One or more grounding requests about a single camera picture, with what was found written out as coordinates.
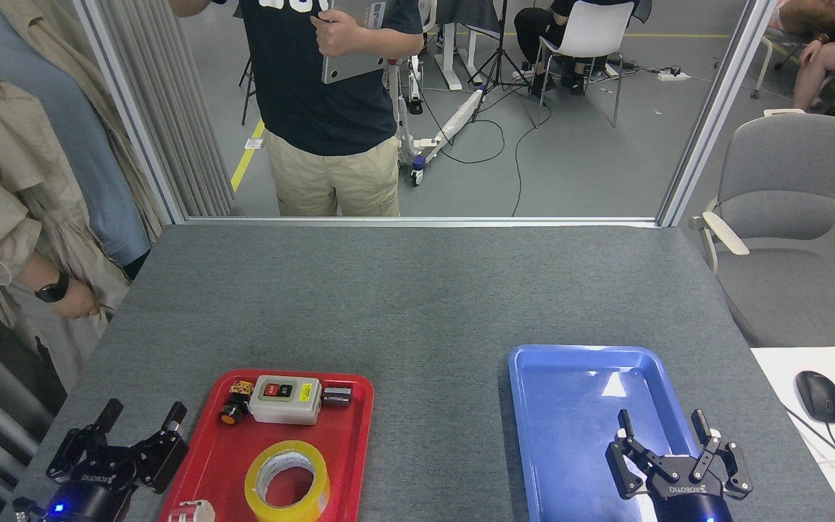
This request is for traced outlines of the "person's hand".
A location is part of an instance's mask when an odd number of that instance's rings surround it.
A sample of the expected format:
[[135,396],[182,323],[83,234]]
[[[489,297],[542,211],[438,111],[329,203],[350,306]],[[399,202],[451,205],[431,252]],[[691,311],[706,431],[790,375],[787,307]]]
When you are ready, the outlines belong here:
[[339,57],[365,52],[365,28],[344,11],[325,9],[309,17],[315,27],[316,46],[324,57]]
[[809,63],[814,62],[816,57],[821,52],[822,47],[825,44],[824,34],[819,34],[818,37],[815,37],[803,50],[801,55],[799,56],[799,66],[801,69],[808,66]]
[[63,318],[86,318],[101,312],[100,304],[91,289],[73,278],[69,280],[65,297],[49,306]]

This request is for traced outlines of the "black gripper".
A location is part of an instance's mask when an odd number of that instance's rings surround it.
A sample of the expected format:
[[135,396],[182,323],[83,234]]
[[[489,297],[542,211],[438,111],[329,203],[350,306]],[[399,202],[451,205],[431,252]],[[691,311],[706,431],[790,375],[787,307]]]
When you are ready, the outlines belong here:
[[148,439],[126,448],[107,446],[107,433],[122,410],[118,399],[110,399],[95,423],[67,432],[46,469],[59,488],[43,521],[120,521],[137,482],[156,494],[168,489],[188,453],[178,430],[188,409],[175,402]]
[[[655,452],[638,442],[628,410],[620,410],[617,416],[619,429],[605,453],[618,495],[629,500],[646,493],[652,499],[659,521],[732,521],[723,489],[731,498],[742,500],[752,492],[752,480],[739,443],[727,442],[719,431],[710,428],[702,410],[693,410],[691,421],[702,444],[702,453],[693,458],[660,458]],[[723,482],[708,471],[710,463],[719,457],[728,472]],[[631,471],[627,463],[633,463],[647,479]],[[669,482],[670,473],[678,479]]]

